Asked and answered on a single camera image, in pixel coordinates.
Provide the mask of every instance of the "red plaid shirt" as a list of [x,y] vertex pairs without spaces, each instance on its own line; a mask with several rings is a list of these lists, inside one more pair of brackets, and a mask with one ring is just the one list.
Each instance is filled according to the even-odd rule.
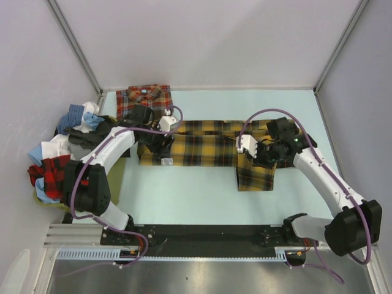
[[41,160],[42,166],[30,166],[28,173],[30,182],[36,185],[36,180],[43,178],[43,190],[52,199],[62,198],[62,185],[64,182],[64,169],[70,161],[70,155]]
[[116,96],[118,119],[131,113],[136,104],[150,107],[154,118],[160,119],[165,115],[165,109],[173,105],[170,86],[167,85],[131,86],[127,90],[117,91]]

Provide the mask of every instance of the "plaid shirt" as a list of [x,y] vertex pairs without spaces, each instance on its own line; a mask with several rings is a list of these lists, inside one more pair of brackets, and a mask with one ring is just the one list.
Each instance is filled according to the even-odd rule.
[[62,198],[62,184],[64,182],[64,169],[70,161],[70,155],[41,160],[42,166],[30,166],[28,173],[30,182],[36,185],[36,180],[43,178],[43,191],[52,199]]
[[132,112],[135,104],[150,107],[154,119],[160,119],[164,110],[173,105],[170,87],[166,85],[131,86],[127,90],[116,91],[117,118]]
[[[266,124],[270,120],[252,121],[245,131],[256,140],[267,139]],[[243,121],[184,121],[173,136],[175,138],[170,155],[173,165],[205,167],[236,167],[239,191],[273,190],[273,168],[253,167],[245,154],[238,154],[235,140],[243,126]],[[139,164],[161,165],[161,160],[144,146],[138,147]],[[288,167],[286,162],[278,167]]]

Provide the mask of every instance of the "blue cloth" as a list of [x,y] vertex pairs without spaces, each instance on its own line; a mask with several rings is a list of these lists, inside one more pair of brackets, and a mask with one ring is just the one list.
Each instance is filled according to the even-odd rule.
[[43,191],[43,178],[39,178],[36,180],[36,192],[37,197],[40,198],[40,200],[44,204],[60,203],[60,199],[52,199],[45,194],[45,192]]
[[81,117],[83,116],[83,111],[85,107],[82,105],[69,105],[69,111],[64,115],[57,126],[57,131],[59,134],[67,135],[64,129],[67,127],[77,127],[81,125]]
[[101,121],[104,121],[103,118],[100,118],[100,117],[92,114],[91,112],[86,112],[83,115],[83,119],[84,119],[86,124],[88,124],[90,127],[92,127],[93,130],[96,130],[96,128],[99,125],[99,123]]
[[41,160],[43,159],[42,156],[42,146],[41,144],[38,145],[37,147],[35,147],[34,149],[30,150],[29,152],[29,156],[31,158],[31,160],[37,165],[37,166],[41,166]]

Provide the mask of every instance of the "white wall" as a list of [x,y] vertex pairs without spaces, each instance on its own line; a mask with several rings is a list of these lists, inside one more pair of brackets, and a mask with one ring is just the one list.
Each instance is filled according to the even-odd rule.
[[320,91],[347,181],[383,207],[380,248],[392,273],[392,1],[373,0]]
[[104,89],[311,89],[359,1],[58,2]]
[[48,225],[62,216],[33,201],[27,152],[51,138],[69,104],[97,96],[44,0],[0,1],[0,40],[0,284],[30,248],[26,289]]

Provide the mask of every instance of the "shirt collar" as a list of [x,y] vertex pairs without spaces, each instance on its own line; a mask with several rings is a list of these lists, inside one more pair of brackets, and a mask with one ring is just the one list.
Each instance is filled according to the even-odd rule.
[[131,86],[127,90],[128,98],[132,101],[139,101],[142,99],[154,100],[162,93],[161,87],[156,85],[148,86]]

